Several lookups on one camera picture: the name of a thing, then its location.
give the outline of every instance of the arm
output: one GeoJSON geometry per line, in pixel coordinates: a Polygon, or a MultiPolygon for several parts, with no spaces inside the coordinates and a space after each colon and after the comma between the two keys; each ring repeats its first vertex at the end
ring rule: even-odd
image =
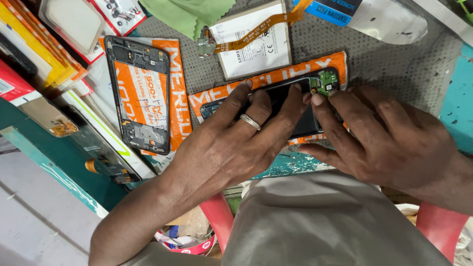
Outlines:
{"type": "Polygon", "coordinates": [[[299,151],[357,179],[388,186],[443,208],[473,215],[473,164],[434,116],[371,87],[312,98],[314,114],[335,150],[299,151]],[[336,120],[328,101],[354,132],[336,120]]]}
{"type": "MultiPolygon", "coordinates": [[[[164,224],[191,210],[226,187],[265,171],[287,144],[310,102],[300,86],[291,86],[280,112],[257,129],[234,117],[252,82],[242,82],[218,111],[181,144],[163,174],[128,194],[97,226],[89,264],[121,264],[140,252],[164,224]]],[[[265,91],[251,97],[246,114],[259,125],[271,114],[265,91]]]]}

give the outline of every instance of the smartphone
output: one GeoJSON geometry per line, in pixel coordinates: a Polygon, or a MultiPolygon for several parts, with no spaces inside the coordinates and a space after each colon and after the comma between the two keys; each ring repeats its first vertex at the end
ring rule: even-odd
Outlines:
{"type": "Polygon", "coordinates": [[[16,71],[26,81],[38,73],[38,69],[16,46],[0,33],[0,59],[16,71]]]}
{"type": "Polygon", "coordinates": [[[104,44],[123,142],[167,155],[169,55],[116,36],[106,36],[104,44]]]}
{"type": "MultiPolygon", "coordinates": [[[[291,79],[283,80],[281,82],[261,87],[259,89],[264,89],[266,92],[268,92],[271,99],[272,113],[266,120],[266,122],[279,113],[284,101],[288,96],[289,88],[294,83],[299,83],[301,85],[302,93],[319,93],[325,97],[328,96],[330,91],[340,89],[338,71],[333,67],[312,71],[297,77],[293,77],[291,79]]],[[[255,91],[259,89],[252,90],[248,94],[248,96],[255,93],[255,91]]],[[[218,101],[202,105],[200,108],[200,112],[203,119],[208,119],[213,113],[215,113],[224,100],[225,99],[220,99],[218,101]]],[[[244,114],[250,105],[251,103],[247,98],[243,103],[243,107],[235,116],[235,120],[238,120],[240,118],[240,115],[244,114]]],[[[289,139],[306,137],[314,134],[321,134],[323,132],[324,130],[317,121],[316,117],[314,116],[312,108],[309,107],[299,119],[289,139]]]]}

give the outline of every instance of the repair workbench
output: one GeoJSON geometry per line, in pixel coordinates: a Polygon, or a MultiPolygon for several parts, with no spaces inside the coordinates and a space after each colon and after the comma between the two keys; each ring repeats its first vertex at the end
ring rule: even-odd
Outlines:
{"type": "MultiPolygon", "coordinates": [[[[256,7],[269,0],[237,0],[228,15],[256,7]]],[[[288,10],[293,5],[287,3],[288,10]]],[[[289,29],[293,64],[345,51],[348,55],[349,86],[369,84],[401,101],[434,115],[446,125],[459,148],[473,151],[473,49],[437,21],[426,16],[429,31],[407,45],[383,43],[349,27],[335,26],[305,13],[304,20],[289,29]]],[[[134,36],[178,38],[188,95],[225,85],[217,58],[197,58],[197,42],[171,29],[155,17],[141,23],[134,36]]],[[[55,138],[6,101],[0,133],[48,171],[91,210],[103,217],[125,195],[117,183],[88,172],[87,159],[69,137],[55,138]]],[[[193,127],[199,122],[191,109],[193,127]]],[[[151,156],[146,156],[156,166],[151,156]]],[[[281,152],[271,167],[255,178],[277,177],[330,169],[291,146],[281,152]]]]}
{"type": "MultiPolygon", "coordinates": [[[[237,0],[227,13],[233,15],[270,0],[237,0]]],[[[286,1],[287,10],[293,5],[286,1]]],[[[435,116],[453,73],[462,42],[443,25],[429,19],[428,33],[420,41],[407,45],[383,43],[350,27],[339,27],[311,14],[290,28],[293,64],[345,51],[348,55],[349,86],[369,84],[387,91],[397,99],[435,116]]],[[[216,56],[197,58],[196,42],[176,32],[155,17],[137,27],[141,37],[179,38],[187,94],[222,86],[228,82],[216,56]]],[[[199,121],[191,109],[192,125],[199,121]]],[[[271,167],[257,175],[278,177],[332,169],[313,157],[297,152],[297,145],[281,152],[271,167]]]]}

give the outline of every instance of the wrist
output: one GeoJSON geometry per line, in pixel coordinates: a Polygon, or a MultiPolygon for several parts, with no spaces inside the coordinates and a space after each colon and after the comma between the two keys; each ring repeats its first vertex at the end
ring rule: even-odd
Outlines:
{"type": "Polygon", "coordinates": [[[420,187],[402,189],[418,199],[461,213],[473,214],[470,204],[473,190],[473,162],[457,153],[445,171],[420,187]]]}
{"type": "Polygon", "coordinates": [[[157,189],[164,195],[175,198],[179,204],[184,202],[196,206],[227,187],[224,180],[207,177],[205,173],[190,172],[188,169],[169,165],[157,177],[157,189]]]}

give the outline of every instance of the man's right hand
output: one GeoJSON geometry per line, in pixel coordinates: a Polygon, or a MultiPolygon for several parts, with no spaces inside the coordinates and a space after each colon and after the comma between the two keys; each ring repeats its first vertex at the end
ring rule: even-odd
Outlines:
{"type": "Polygon", "coordinates": [[[434,116],[367,86],[312,97],[315,116],[335,150],[304,144],[300,152],[358,180],[388,186],[439,206],[473,214],[473,165],[434,116]],[[338,121],[328,101],[355,134],[338,121]]]}

